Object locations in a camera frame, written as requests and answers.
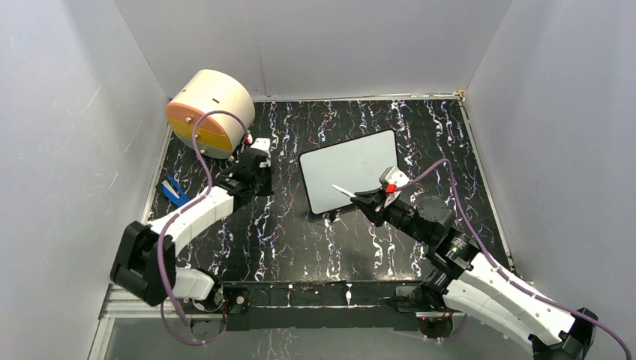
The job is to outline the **white marker red cap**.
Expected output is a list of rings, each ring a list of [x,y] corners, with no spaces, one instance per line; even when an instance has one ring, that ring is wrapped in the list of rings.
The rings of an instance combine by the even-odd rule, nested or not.
[[[353,192],[351,192],[351,191],[349,191],[349,190],[346,190],[346,189],[344,189],[344,188],[342,188],[342,187],[340,187],[340,186],[338,186],[338,185],[336,185],[336,184],[332,184],[331,186],[332,186],[332,187],[333,187],[336,191],[340,192],[341,194],[343,194],[343,195],[345,195],[345,196],[347,196],[347,197],[349,197],[349,198],[353,198],[353,197],[355,197],[355,196],[356,196]]]

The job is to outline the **white board black frame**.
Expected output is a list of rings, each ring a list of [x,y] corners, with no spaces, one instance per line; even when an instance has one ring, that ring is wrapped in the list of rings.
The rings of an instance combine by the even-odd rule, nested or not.
[[[351,193],[380,186],[381,174],[398,165],[396,133],[381,130],[306,151],[298,159],[310,212],[320,215],[351,204],[335,186]]]

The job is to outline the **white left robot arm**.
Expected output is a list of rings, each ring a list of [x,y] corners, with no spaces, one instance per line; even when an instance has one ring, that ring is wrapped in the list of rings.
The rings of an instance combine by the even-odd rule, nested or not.
[[[258,138],[236,163],[219,173],[214,187],[168,215],[126,226],[110,280],[150,306],[168,299],[168,282],[177,299],[195,300],[206,312],[224,303],[221,280],[202,269],[180,268],[181,250],[210,226],[237,212],[255,197],[272,195],[270,141]]]

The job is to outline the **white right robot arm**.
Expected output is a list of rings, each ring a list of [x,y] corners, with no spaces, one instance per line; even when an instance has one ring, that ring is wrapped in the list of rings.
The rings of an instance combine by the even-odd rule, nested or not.
[[[425,256],[435,269],[421,284],[421,294],[431,310],[464,312],[518,343],[534,359],[586,357],[596,315],[582,308],[582,317],[573,316],[547,304],[498,262],[489,262],[474,239],[455,229],[455,213],[439,197],[410,205],[377,189],[350,200],[374,225],[388,223],[427,246]]]

